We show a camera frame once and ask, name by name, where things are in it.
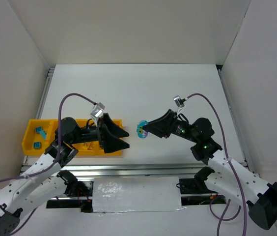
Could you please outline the yellow striped lego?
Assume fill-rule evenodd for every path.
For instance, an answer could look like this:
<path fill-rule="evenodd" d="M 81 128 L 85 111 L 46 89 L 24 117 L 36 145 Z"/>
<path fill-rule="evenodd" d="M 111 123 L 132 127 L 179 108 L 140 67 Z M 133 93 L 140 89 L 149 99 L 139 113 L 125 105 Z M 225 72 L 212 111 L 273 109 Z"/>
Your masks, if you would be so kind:
<path fill-rule="evenodd" d="M 86 149 L 86 150 L 94 150 L 94 149 L 95 149 L 95 144 L 94 144 L 94 142 L 84 143 L 84 144 L 83 144 L 83 149 Z"/>

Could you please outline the teal decorated round lego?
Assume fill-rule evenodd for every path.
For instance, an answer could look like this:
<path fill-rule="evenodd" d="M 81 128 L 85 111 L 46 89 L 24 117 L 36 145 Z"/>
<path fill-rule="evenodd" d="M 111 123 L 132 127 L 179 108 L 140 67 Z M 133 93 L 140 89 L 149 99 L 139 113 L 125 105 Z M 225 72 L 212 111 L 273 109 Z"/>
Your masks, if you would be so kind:
<path fill-rule="evenodd" d="M 141 120 L 137 125 L 137 135 L 141 139 L 144 139 L 148 136 L 148 132 L 143 129 L 143 127 L 147 124 L 148 122 L 146 120 Z"/>

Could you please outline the light blue small lego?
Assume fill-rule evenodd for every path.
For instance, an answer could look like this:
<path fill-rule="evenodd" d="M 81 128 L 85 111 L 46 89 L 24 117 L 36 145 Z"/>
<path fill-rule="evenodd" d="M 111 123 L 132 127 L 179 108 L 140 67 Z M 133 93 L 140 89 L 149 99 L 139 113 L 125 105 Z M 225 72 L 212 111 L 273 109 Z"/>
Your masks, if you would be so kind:
<path fill-rule="evenodd" d="M 42 129 L 41 126 L 35 128 L 35 132 L 38 133 L 38 134 L 42 131 L 43 131 L 43 129 Z"/>

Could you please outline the blue two-by-two lego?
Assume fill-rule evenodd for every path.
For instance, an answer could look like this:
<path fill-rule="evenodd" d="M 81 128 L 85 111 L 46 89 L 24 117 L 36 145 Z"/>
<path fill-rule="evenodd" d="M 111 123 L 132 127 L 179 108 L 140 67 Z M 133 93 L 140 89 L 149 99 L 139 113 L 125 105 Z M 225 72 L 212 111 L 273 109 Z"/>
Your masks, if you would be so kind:
<path fill-rule="evenodd" d="M 42 148 L 41 142 L 34 142 L 33 143 L 33 148 L 34 149 L 41 149 Z"/>

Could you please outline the blue long lego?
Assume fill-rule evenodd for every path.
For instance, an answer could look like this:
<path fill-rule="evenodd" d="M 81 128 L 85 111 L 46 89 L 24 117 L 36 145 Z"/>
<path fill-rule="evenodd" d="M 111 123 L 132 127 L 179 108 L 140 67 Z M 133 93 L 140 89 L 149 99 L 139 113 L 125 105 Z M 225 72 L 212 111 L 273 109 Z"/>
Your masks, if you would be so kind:
<path fill-rule="evenodd" d="M 47 139 L 47 133 L 46 133 L 43 129 L 40 129 L 39 134 L 42 136 L 42 138 L 43 138 L 44 140 Z"/>

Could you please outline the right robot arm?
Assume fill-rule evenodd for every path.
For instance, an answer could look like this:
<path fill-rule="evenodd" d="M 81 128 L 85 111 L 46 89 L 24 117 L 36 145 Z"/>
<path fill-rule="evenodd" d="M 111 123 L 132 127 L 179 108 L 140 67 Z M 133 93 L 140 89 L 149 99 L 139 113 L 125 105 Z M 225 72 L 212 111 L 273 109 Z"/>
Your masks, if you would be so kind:
<path fill-rule="evenodd" d="M 215 132 L 209 119 L 198 118 L 189 124 L 179 120 L 175 111 L 168 110 L 142 129 L 159 138 L 168 138 L 173 134 L 194 142 L 192 154 L 197 161 L 205 164 L 197 178 L 208 190 L 222 194 L 245 208 L 250 219 L 264 230 L 269 230 L 276 223 L 277 182 L 269 183 L 227 157 L 225 150 L 212 138 Z"/>

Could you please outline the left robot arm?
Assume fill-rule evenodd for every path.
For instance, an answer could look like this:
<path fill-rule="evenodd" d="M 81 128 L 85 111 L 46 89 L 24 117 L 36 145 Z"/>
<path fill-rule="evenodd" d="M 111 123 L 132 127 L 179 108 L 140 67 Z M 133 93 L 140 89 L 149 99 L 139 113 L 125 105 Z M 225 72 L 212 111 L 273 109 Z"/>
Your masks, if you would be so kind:
<path fill-rule="evenodd" d="M 55 140 L 40 158 L 15 179 L 8 179 L 0 189 L 0 236 L 16 232 L 21 219 L 57 195 L 78 193 L 80 182 L 63 170 L 77 154 L 74 144 L 99 142 L 105 154 L 129 148 L 123 140 L 129 133 L 104 113 L 97 122 L 78 125 L 74 118 L 63 118 L 55 131 Z"/>

